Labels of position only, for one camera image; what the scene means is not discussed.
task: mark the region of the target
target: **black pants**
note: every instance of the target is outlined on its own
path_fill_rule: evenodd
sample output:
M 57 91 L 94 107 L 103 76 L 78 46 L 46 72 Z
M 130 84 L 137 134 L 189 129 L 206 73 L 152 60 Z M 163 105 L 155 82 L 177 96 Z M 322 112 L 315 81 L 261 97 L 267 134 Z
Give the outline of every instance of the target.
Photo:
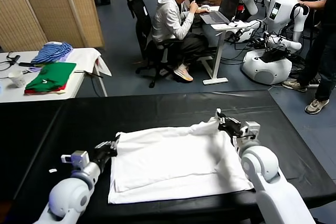
M 204 35 L 188 33 L 182 42 L 174 43 L 168 49 L 169 64 L 177 67 L 180 64 L 194 63 L 207 49 L 209 43 Z
M 336 84 L 336 32 L 320 31 L 306 56 L 306 66 L 298 82 L 306 86 L 317 73 L 321 76 L 321 82 L 315 99 L 324 101 L 329 99 Z

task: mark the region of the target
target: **black tabletop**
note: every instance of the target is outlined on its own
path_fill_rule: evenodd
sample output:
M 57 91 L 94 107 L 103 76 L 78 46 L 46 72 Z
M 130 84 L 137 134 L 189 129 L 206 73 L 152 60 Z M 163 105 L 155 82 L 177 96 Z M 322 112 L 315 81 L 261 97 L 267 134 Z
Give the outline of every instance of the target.
M 284 175 L 299 190 L 309 208 L 336 199 L 336 185 L 267 91 L 71 99 L 64 104 L 51 127 L 8 220 L 31 223 L 38 219 L 50 190 L 69 177 L 71 166 L 60 162 L 62 154 L 89 151 L 96 144 L 113 139 L 118 131 L 189 126 L 207 121 L 216 108 L 222 108 L 225 114 L 240 121 L 260 123 L 259 140 L 278 156 Z M 51 168 L 58 172 L 50 173 Z M 225 219 L 260 215 L 253 191 L 109 205 L 109 170 L 110 165 L 99 177 L 80 222 L 155 220 L 157 223 L 186 215 L 220 215 Z
M 64 101 L 0 103 L 0 200 L 12 200 Z

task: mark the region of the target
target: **gray sneaker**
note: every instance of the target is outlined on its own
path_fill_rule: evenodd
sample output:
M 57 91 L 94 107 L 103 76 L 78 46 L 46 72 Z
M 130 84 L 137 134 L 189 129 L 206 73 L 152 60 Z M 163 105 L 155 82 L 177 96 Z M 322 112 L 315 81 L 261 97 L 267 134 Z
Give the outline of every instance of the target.
M 300 83 L 298 83 L 297 80 L 292 80 L 292 81 L 283 81 L 282 86 L 287 89 L 294 89 L 300 92 L 306 92 L 307 87 L 306 86 L 301 86 Z
M 306 108 L 305 111 L 308 114 L 311 115 L 316 115 L 318 114 L 324 106 L 326 106 L 329 103 L 329 99 L 326 101 L 318 101 L 318 100 L 313 100 Z

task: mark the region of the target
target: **laptop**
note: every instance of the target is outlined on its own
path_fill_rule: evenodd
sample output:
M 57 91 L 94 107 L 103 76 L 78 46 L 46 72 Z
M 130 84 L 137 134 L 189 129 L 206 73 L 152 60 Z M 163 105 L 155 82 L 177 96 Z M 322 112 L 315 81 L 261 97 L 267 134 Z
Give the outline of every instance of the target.
M 206 24 L 228 24 L 236 15 L 239 0 L 222 0 L 219 10 L 206 14 L 200 14 L 200 17 Z

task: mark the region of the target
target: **computer monitor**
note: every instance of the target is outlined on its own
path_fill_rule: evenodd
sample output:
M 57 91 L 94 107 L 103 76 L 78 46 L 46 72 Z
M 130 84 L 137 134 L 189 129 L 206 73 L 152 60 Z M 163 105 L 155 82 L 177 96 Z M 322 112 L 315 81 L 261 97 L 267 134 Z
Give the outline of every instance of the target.
M 222 0 L 219 11 L 229 20 L 231 20 L 237 11 L 239 0 Z

